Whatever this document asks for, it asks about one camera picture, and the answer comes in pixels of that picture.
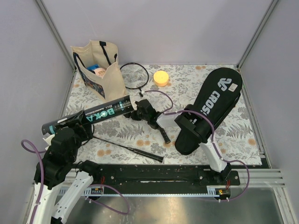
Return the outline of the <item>black shuttlecock tube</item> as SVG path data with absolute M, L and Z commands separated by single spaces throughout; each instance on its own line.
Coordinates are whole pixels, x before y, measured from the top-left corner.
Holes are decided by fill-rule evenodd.
M 58 129 L 58 124 L 66 123 L 66 121 L 68 121 L 72 117 L 76 117 L 76 115 L 82 114 L 89 120 L 91 124 L 96 124 L 106 119 L 111 119 L 113 117 L 133 112 L 135 110 L 132 107 L 132 102 L 133 100 L 131 99 L 131 97 L 127 95 L 86 110 L 81 110 L 77 113 L 70 114 L 60 119 L 43 124 L 41 127 L 41 132 L 43 135 L 45 135 L 46 133 L 54 134 Z

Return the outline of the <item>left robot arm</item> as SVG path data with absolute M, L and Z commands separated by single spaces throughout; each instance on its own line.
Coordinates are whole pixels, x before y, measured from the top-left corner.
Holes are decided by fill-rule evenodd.
M 77 177 L 56 203 L 66 175 L 76 161 L 78 149 L 83 141 L 92 138 L 92 127 L 85 113 L 80 111 L 58 121 L 49 131 L 46 138 L 49 147 L 36 166 L 29 224 L 65 224 L 85 189 L 101 180 L 97 163 L 88 160 L 80 163 Z

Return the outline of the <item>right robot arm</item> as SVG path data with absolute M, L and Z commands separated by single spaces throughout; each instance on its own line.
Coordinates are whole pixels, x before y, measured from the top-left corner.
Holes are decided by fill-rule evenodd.
M 211 112 L 199 111 L 195 105 L 189 104 L 181 112 L 170 113 L 156 111 L 146 99 L 137 101 L 136 104 L 137 109 L 125 114 L 126 118 L 145 120 L 150 127 L 158 129 L 165 140 L 165 129 L 178 126 L 180 132 L 175 141 L 176 150 L 182 155 L 189 155 L 197 148 L 202 148 L 211 169 L 208 178 L 219 185 L 229 180 L 231 165 L 222 159 L 214 132 L 231 112 L 234 104 L 216 107 Z

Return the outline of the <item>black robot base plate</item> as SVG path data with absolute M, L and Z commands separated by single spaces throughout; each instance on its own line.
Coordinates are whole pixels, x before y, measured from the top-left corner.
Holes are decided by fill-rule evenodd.
M 208 186 L 240 185 L 237 171 L 222 177 L 208 165 L 101 164 L 99 182 L 105 185 L 105 195 L 115 194 L 110 187 L 123 195 L 167 195 L 203 194 Z

